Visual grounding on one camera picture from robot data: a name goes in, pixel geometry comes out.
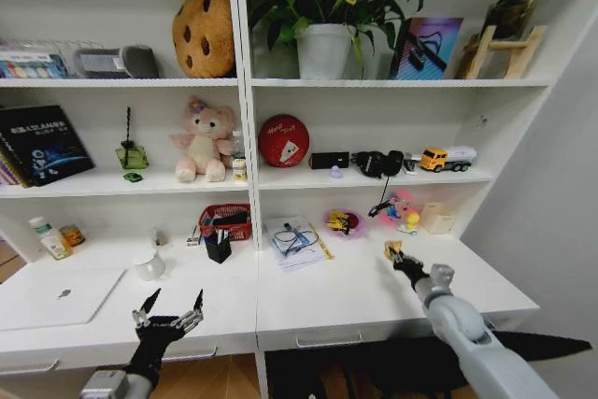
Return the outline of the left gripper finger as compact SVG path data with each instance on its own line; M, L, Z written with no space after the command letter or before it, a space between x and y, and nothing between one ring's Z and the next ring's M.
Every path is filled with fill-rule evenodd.
M140 309L134 309L132 311L132 318L135 322L136 328L147 327L150 325L150 311L153 308L160 292L161 288L157 289L152 295L145 299Z
M203 319L203 293L201 290L196 297L192 309L174 321L174 326L183 333L188 333L194 329Z

